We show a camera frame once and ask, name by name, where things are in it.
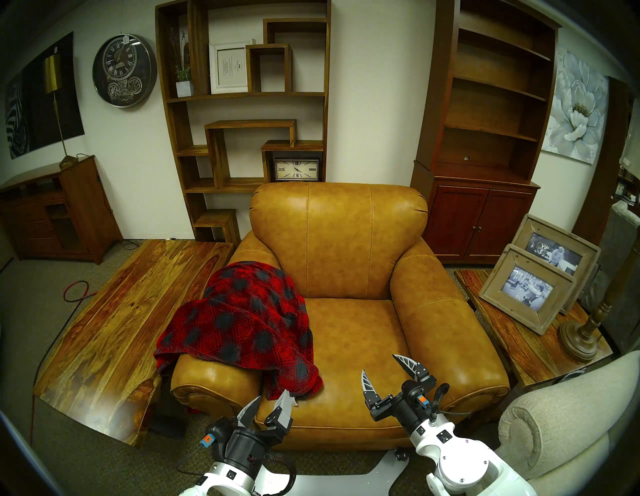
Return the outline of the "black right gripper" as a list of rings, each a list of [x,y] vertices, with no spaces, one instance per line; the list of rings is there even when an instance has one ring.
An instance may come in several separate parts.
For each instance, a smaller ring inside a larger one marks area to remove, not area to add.
[[[388,395],[382,399],[363,369],[361,388],[365,405],[369,408],[375,422],[392,416],[398,420],[406,433],[414,433],[416,430],[424,433],[421,427],[424,422],[427,422],[429,427],[436,426],[441,400],[449,391],[450,385],[442,383],[436,389],[433,401],[430,401],[426,394],[435,387],[435,379],[429,379],[431,377],[429,370],[421,362],[407,356],[400,354],[392,356],[411,379],[402,384],[402,390],[398,395]]]

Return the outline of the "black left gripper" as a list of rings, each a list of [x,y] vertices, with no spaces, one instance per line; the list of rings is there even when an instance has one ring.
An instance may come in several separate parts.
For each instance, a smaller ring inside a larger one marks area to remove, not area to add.
[[[264,424],[268,429],[249,429],[261,401],[262,396],[258,395],[236,415],[237,427],[229,418],[220,418],[205,429],[205,435],[214,439],[210,445],[212,459],[231,465],[252,479],[257,478],[272,447],[283,442],[293,425],[291,412],[295,398],[285,389],[273,411],[265,418]]]

